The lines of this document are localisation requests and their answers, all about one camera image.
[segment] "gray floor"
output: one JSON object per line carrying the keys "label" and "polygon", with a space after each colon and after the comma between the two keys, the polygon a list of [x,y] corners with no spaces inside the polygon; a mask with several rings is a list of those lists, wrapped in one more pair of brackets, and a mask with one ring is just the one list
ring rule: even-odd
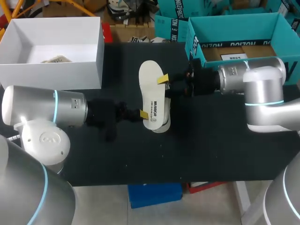
{"label": "gray floor", "polygon": [[177,202],[131,209],[127,186],[75,187],[83,205],[75,225],[240,225],[240,212],[231,183]]}

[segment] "white shoe box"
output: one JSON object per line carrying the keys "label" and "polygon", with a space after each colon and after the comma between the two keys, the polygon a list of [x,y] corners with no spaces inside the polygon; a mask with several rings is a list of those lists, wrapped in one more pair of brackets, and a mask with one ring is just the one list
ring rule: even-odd
{"label": "white shoe box", "polygon": [[[72,62],[42,63],[59,55]],[[100,17],[13,19],[0,42],[0,83],[100,89],[103,57]]]}

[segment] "black table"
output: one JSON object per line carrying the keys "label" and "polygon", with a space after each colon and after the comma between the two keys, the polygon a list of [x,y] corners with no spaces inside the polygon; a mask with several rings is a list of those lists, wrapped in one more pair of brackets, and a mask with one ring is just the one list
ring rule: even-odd
{"label": "black table", "polygon": [[[184,45],[111,44],[105,46],[103,86],[84,90],[87,99],[112,98],[141,108],[138,71],[155,60],[164,73],[183,72]],[[300,97],[284,88],[285,100]],[[15,134],[0,125],[1,134]],[[143,123],[118,124],[115,142],[93,127],[64,129],[71,141],[62,176],[73,186],[186,181],[272,180],[299,152],[296,132],[258,134],[248,130],[244,97],[214,94],[171,101],[171,127],[163,134]]]}

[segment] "white cable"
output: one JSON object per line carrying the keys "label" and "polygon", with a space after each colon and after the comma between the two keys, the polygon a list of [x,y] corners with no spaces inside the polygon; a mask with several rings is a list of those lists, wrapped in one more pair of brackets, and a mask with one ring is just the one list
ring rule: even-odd
{"label": "white cable", "polygon": [[12,142],[12,141],[17,140],[19,138],[20,138],[20,135],[15,135],[15,136],[9,137],[8,140]]}

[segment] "metal cylinder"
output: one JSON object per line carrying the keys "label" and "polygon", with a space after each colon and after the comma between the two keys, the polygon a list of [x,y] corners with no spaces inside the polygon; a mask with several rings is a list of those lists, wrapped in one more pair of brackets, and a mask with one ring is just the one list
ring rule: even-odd
{"label": "metal cylinder", "polygon": [[43,119],[58,126],[81,126],[87,111],[85,96],[70,91],[9,86],[2,100],[2,118],[7,125]]}
{"label": "metal cylinder", "polygon": [[283,101],[282,74],[276,67],[260,67],[246,71],[246,105],[266,105]]}
{"label": "metal cylinder", "polygon": [[218,72],[220,76],[220,92],[222,94],[243,93],[243,76],[246,70],[264,66],[278,68],[283,75],[282,84],[284,84],[286,77],[285,65],[280,58],[274,57],[259,60],[245,60],[238,63],[230,63],[219,66]]}
{"label": "metal cylinder", "polygon": [[0,136],[1,224],[67,225],[75,213],[70,184]]}
{"label": "metal cylinder", "polygon": [[269,225],[298,225],[300,221],[300,154],[269,186],[264,202],[264,216]]}

